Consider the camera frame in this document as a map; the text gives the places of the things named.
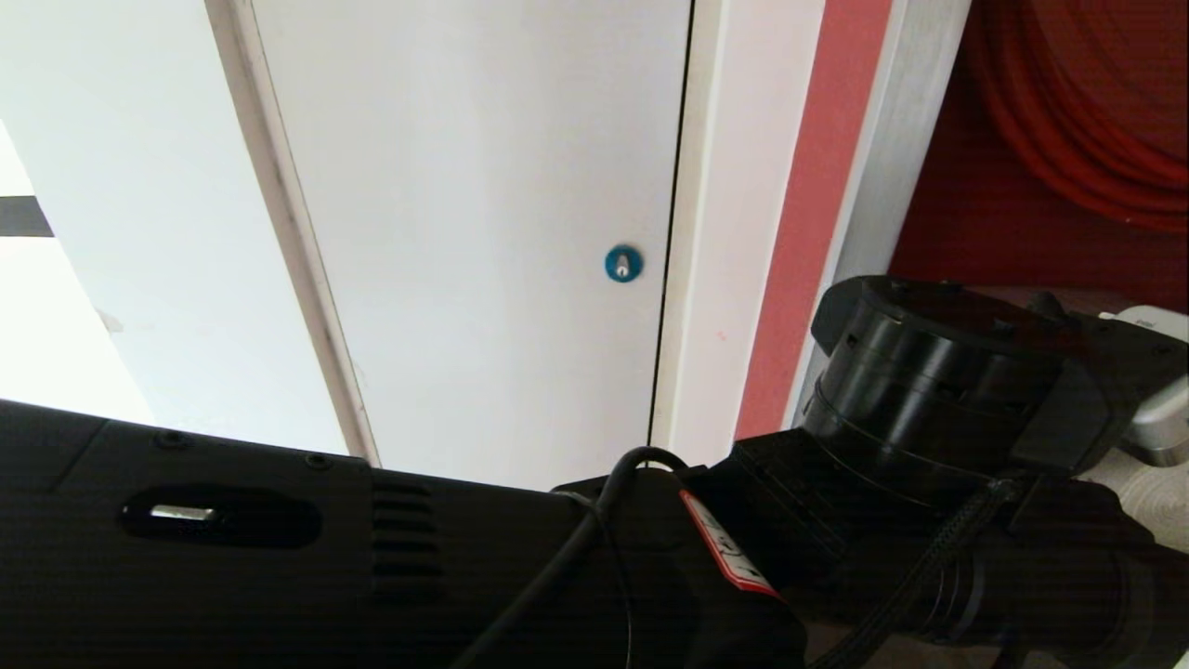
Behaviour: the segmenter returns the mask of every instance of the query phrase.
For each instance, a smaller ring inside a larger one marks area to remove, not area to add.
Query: screw
[[[308,456],[306,456],[306,467],[315,472],[326,472],[327,469],[331,468],[332,465],[334,463],[331,462],[331,459],[326,457],[325,455],[309,454]]]
[[[194,446],[185,437],[185,435],[178,433],[177,430],[158,433],[157,437],[153,438],[153,443],[157,444],[158,449],[165,449],[169,452],[180,452]]]

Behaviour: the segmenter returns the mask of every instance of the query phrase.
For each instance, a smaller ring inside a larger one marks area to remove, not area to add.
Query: pink wall stripe
[[[828,0],[736,427],[780,430],[893,0]]]

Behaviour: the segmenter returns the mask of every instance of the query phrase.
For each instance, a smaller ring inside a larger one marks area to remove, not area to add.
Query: vent grille
[[[372,481],[372,592],[400,602],[443,593],[429,490],[375,472]]]

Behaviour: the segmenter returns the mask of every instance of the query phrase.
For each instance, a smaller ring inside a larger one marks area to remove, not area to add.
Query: white door
[[[382,465],[548,488],[643,446],[690,0],[253,10]]]

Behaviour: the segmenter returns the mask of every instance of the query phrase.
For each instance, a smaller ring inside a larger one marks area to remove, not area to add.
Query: sticker
[[[698,532],[710,547],[710,554],[715,556],[718,569],[728,581],[741,591],[763,593],[781,601],[784,598],[772,587],[772,583],[760,574],[760,570],[751,564],[751,561],[743,555],[743,549],[735,543],[735,539],[726,534],[726,530],[715,520],[715,516],[705,507],[698,498],[688,491],[681,491],[681,501],[690,510],[693,524],[698,526]]]

